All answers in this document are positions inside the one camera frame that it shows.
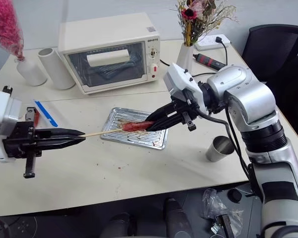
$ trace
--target power strip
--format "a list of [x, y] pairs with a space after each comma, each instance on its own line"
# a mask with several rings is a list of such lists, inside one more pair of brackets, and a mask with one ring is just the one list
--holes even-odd
[[225, 35], [219, 34], [219, 35], [206, 36], [204, 38], [201, 37], [202, 40], [195, 43], [195, 48], [197, 48], [198, 51], [223, 48], [223, 45], [221, 43], [215, 42], [215, 39], [217, 36], [222, 38], [222, 41], [226, 47], [229, 47], [230, 45], [229, 39]]

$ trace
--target black office chair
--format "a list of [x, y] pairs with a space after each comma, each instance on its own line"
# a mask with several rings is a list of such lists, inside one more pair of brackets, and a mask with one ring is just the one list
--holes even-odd
[[298, 134], [298, 56], [266, 85], [272, 90], [277, 106]]
[[298, 54], [298, 26], [269, 24], [249, 29], [242, 58], [260, 81], [269, 79]]

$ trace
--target robotic arm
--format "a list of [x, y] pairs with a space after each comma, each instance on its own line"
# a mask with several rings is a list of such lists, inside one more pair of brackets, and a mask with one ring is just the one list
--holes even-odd
[[147, 118], [156, 121], [147, 130], [183, 123], [192, 131], [197, 117], [227, 128], [226, 122], [210, 117], [226, 109], [246, 144], [251, 164], [245, 172], [263, 203], [261, 236], [293, 237], [288, 234], [296, 233], [298, 237], [298, 161], [284, 135], [270, 89], [250, 69], [235, 65], [222, 68], [207, 83], [196, 83], [187, 70], [172, 64], [164, 81], [172, 102]]
[[36, 129], [34, 107], [28, 107], [25, 121], [18, 121], [21, 101], [11, 97], [12, 88], [5, 86], [0, 91], [0, 161], [12, 162], [18, 158], [26, 159], [25, 173], [28, 178], [35, 177], [36, 157], [42, 150], [61, 149], [85, 140], [83, 132], [71, 129]]

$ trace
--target white cylinder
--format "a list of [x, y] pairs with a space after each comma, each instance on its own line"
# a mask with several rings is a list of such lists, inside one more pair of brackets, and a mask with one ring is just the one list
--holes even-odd
[[58, 89], [68, 89], [75, 85], [75, 82], [62, 63], [60, 57], [52, 48], [42, 49], [38, 54], [43, 66], [49, 74], [54, 86]]
[[39, 66], [31, 60], [24, 58], [18, 60], [16, 69], [23, 76], [25, 81], [32, 85], [38, 86], [46, 82], [47, 76], [42, 72]]

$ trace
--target white cup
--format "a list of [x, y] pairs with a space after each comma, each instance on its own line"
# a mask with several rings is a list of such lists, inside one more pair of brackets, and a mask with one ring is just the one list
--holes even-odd
[[72, 76], [70, 75], [69, 71], [66, 69], [54, 49], [42, 49], [40, 50], [38, 57], [56, 88], [68, 89], [72, 88], [75, 85]]

